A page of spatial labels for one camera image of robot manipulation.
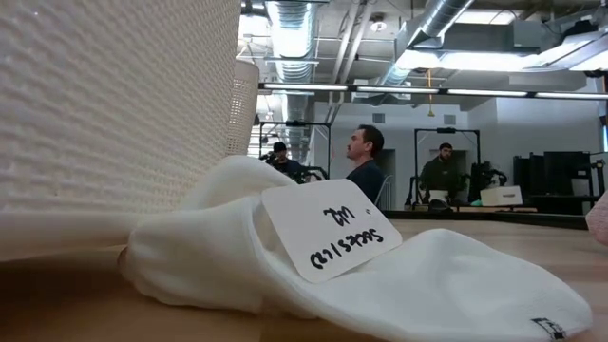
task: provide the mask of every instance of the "man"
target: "man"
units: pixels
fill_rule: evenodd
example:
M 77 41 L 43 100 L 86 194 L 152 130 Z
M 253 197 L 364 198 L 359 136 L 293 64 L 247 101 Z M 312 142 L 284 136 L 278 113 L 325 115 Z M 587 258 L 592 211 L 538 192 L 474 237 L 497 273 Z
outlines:
M 451 199 L 456 197 L 460 187 L 460 175 L 452 162 L 452 145 L 444 142 L 439 146 L 439 156 L 427 162 L 420 175 L 423 190 L 447 191 Z
M 273 151 L 276 154 L 276 160 L 273 167 L 281 173 L 292 175 L 300 171 L 302 165 L 297 161 L 292 161 L 287 158 L 287 146 L 283 142 L 275 142 Z
M 354 170 L 346 177 L 357 184 L 372 202 L 376 201 L 384 182 L 384 174 L 374 157 L 384 147 L 384 136 L 378 128 L 361 124 L 351 136 L 347 158 L 354 163 Z

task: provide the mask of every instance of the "dark shirt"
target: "dark shirt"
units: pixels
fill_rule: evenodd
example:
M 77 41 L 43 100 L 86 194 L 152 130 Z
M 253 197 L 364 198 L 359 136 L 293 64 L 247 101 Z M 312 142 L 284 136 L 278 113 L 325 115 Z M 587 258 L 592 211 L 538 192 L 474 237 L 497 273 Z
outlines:
M 292 175 L 294 173 L 297 173 L 298 171 L 300 171 L 301 168 L 302 168 L 302 165 L 300 165 L 299 162 L 292 161 L 292 160 L 286 160 L 285 162 L 276 162 L 275 163 L 275 169 L 278 170 L 278 172 L 284 173 L 287 175 Z
M 346 179 L 357 184 L 365 196 L 367 196 L 371 202 L 374 202 L 376 201 L 382 183 L 384 182 L 384 174 L 376 162 L 371 160 L 362 163 L 359 167 L 352 170 Z
M 427 162 L 422 169 L 420 181 L 425 190 L 458 191 L 460 179 L 456 164 L 440 161 L 439 157 Z

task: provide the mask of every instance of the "textured white panel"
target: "textured white panel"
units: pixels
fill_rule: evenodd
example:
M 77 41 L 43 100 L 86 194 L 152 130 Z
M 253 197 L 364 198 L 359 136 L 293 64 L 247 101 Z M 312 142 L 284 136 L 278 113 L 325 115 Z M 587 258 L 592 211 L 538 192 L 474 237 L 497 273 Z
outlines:
M 256 116 L 258 81 L 259 69 L 257 66 L 237 61 L 228 125 L 228 142 L 226 143 L 227 156 L 247 154 L 251 128 Z
M 0 2 L 0 212 L 175 208 L 225 155 L 239 4 Z

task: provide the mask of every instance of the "white sock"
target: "white sock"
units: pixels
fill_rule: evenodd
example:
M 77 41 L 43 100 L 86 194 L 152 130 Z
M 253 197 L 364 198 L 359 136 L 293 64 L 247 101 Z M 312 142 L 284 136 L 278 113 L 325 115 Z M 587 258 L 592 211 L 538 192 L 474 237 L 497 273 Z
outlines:
M 261 202 L 294 184 L 248 157 L 212 170 L 182 211 L 142 222 L 121 262 L 144 295 L 259 313 L 264 301 L 391 341 L 551 341 L 592 325 L 588 304 L 529 262 L 448 231 L 424 232 L 339 277 L 304 280 Z

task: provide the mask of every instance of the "paper tag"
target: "paper tag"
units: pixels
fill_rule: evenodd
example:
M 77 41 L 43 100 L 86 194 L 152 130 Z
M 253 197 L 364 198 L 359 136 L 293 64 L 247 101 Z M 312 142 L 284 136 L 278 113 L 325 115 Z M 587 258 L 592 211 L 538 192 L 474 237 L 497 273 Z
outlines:
M 313 283 L 339 276 L 403 242 L 350 180 L 267 189 L 262 202 L 295 268 Z

